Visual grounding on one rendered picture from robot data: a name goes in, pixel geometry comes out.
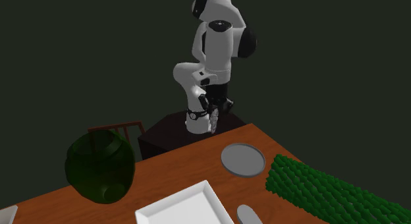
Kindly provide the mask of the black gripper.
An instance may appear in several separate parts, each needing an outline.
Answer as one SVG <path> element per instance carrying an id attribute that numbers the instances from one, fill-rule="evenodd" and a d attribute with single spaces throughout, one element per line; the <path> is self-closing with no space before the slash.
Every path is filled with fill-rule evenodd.
<path id="1" fill-rule="evenodd" d="M 200 94 L 198 96 L 200 105 L 205 111 L 209 110 L 209 103 L 219 106 L 220 114 L 227 114 L 234 105 L 234 101 L 227 97 L 228 83 L 213 84 L 205 87 L 206 95 Z"/>

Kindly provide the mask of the speckled grey pink object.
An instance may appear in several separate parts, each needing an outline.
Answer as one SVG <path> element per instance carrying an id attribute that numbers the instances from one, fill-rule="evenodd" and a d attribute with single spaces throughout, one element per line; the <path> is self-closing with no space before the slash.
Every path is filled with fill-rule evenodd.
<path id="1" fill-rule="evenodd" d="M 219 118 L 219 110 L 218 108 L 213 108 L 210 115 L 209 115 L 209 123 L 210 123 L 210 133 L 214 134 L 217 128 Z"/>

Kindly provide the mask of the white flat object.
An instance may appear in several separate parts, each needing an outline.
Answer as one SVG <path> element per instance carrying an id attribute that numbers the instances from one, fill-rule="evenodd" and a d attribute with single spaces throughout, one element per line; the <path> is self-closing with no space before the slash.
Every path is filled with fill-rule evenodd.
<path id="1" fill-rule="evenodd" d="M 0 224 L 13 224 L 16 212 L 18 210 L 17 205 L 9 206 L 0 210 Z"/>

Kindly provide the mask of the green knobbly long object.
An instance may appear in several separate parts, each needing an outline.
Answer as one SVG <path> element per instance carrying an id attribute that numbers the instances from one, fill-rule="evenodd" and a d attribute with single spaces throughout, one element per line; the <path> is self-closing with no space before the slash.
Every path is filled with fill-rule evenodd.
<path id="1" fill-rule="evenodd" d="M 411 224 L 411 210 L 281 154 L 265 187 L 330 224 Z"/>

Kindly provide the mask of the brown wooden table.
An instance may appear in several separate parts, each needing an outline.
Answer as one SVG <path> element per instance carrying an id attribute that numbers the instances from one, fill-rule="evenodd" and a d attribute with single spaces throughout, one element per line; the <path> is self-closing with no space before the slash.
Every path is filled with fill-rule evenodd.
<path id="1" fill-rule="evenodd" d="M 222 166 L 221 152 L 233 143 L 250 144 L 263 153 L 267 165 L 260 175 L 241 178 Z M 136 210 L 203 180 L 209 182 L 234 222 L 238 221 L 237 207 L 246 204 L 263 224 L 326 224 L 266 191 L 269 165 L 277 154 L 293 156 L 248 124 L 138 162 L 130 190 L 114 204 L 95 204 L 67 186 L 18 203 L 13 224 L 136 224 Z"/>

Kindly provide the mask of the white rectangular tray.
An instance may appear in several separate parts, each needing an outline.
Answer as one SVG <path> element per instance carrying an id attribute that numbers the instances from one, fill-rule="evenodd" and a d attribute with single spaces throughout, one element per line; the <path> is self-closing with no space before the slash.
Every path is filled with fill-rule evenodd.
<path id="1" fill-rule="evenodd" d="M 207 180 L 135 211 L 136 224 L 234 224 Z"/>

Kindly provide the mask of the small grey rounded object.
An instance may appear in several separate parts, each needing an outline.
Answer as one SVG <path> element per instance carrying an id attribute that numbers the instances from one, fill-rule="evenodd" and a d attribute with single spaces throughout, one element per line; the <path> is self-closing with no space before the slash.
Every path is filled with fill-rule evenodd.
<path id="1" fill-rule="evenodd" d="M 237 207 L 236 216 L 240 224 L 263 224 L 256 212 L 245 204 Z"/>

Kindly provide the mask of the dark robot stand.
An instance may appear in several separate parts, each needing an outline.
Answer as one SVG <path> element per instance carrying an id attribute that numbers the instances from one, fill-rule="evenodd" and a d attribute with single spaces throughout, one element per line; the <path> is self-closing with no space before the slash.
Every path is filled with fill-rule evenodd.
<path id="1" fill-rule="evenodd" d="M 185 120 L 185 111 L 173 113 L 141 134 L 138 143 L 142 159 L 149 159 L 213 136 L 210 132 L 205 134 L 188 132 Z"/>

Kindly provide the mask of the grey round plate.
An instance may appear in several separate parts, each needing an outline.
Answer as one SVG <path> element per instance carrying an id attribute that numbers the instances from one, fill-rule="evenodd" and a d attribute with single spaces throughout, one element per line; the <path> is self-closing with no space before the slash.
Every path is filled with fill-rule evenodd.
<path id="1" fill-rule="evenodd" d="M 265 169 L 265 156 L 253 145 L 234 143 L 221 152 L 222 166 L 231 174 L 251 178 L 258 176 Z"/>

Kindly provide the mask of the dark green round glass vase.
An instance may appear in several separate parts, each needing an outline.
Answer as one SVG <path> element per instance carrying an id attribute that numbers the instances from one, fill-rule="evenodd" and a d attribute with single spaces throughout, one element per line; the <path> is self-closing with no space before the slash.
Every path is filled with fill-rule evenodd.
<path id="1" fill-rule="evenodd" d="M 96 130 L 77 139 L 67 150 L 65 175 L 84 198 L 112 204 L 129 191 L 135 172 L 134 150 L 112 130 Z"/>

